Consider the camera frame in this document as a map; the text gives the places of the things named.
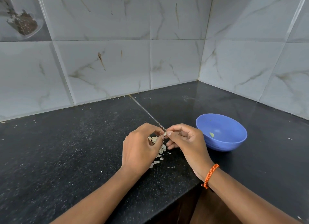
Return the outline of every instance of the blue bowl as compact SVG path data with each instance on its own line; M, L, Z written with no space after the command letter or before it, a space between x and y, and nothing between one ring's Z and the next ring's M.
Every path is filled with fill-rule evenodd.
M204 134L207 147L228 152L236 149L248 136L238 121L220 114L203 114L196 119L196 127Z

